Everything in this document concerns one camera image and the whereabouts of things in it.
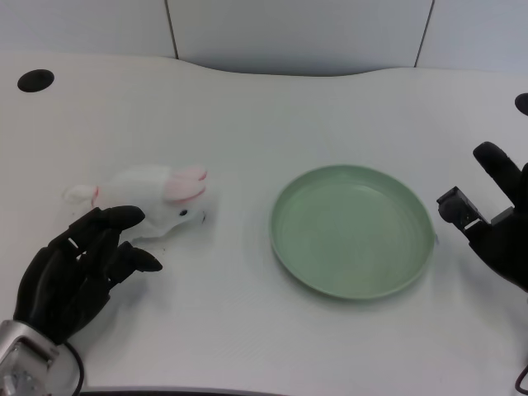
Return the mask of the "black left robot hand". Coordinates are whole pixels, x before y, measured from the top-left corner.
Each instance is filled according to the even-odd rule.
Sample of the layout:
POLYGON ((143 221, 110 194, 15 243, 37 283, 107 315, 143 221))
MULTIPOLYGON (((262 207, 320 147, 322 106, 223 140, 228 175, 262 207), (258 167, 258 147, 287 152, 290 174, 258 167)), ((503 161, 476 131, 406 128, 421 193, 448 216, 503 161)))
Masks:
POLYGON ((125 205, 95 208, 70 224, 27 267, 14 320, 61 345, 102 311, 113 287, 135 271, 161 271, 153 255, 120 241, 144 218, 140 208, 125 205))

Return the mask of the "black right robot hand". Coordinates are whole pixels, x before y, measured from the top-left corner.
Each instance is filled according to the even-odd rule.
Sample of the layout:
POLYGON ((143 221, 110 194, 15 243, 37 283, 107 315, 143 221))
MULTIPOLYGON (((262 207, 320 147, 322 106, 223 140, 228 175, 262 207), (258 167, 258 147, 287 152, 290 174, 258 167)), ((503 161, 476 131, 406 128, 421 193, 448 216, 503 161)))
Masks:
POLYGON ((527 167, 518 168, 491 142, 475 148, 474 157, 512 207, 487 221, 455 186, 436 200, 439 215, 468 239, 469 246, 491 270, 527 291, 527 167))

